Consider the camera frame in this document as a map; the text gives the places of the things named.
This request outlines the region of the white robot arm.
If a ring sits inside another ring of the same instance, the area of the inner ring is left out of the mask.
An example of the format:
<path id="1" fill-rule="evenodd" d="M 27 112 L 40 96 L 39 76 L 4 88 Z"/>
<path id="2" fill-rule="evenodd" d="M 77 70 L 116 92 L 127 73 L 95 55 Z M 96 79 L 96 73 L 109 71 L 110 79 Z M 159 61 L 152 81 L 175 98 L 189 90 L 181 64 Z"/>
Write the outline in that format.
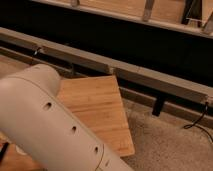
<path id="1" fill-rule="evenodd" d="M 37 64 L 0 79 L 0 132 L 48 171 L 134 171 L 58 99 L 58 72 Z"/>

